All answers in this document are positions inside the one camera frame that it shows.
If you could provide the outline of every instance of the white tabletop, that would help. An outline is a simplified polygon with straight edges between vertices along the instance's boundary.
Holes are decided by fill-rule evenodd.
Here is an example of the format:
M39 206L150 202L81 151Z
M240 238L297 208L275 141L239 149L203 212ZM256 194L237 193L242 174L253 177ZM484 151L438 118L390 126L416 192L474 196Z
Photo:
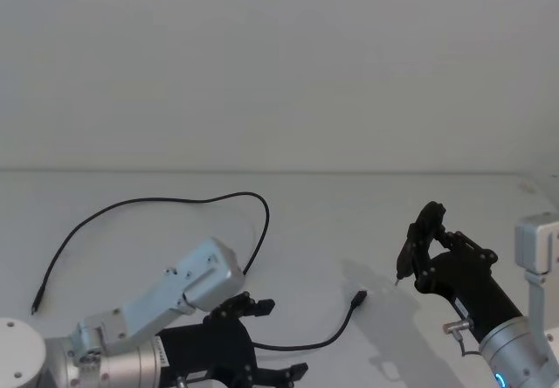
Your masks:
M458 345L442 333L443 323L457 319L445 300L417 294L412 280L393 287L395 260L408 224L437 200L447 208L447 229L460 229L499 254L494 276L526 311L528 285L514 265L514 224L553 207L521 177L0 173L0 315L25 320L44 336L67 335L81 317L141 294L207 236L220 238L244 264L264 220L258 201L128 206L76 235L55 267L40 313L29 313L49 259L89 214L130 197L232 191L259 192L272 209L246 289L257 299L273 298L276 309L245 319L253 340L322 341L339 326L353 293L369 290L336 344L304 354L258 351L261 366L308 362L300 388L495 386L485 362L460 357ZM466 347L477 347L470 336Z

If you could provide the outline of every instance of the cable connector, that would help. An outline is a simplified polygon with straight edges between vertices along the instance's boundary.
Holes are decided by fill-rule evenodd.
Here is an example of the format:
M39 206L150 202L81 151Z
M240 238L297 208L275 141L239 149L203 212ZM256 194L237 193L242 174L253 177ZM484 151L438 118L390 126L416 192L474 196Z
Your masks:
M366 297L367 297L366 290L360 290L359 292L357 292L353 297L353 299L351 300L351 308L355 309L361 307L361 304L365 301Z

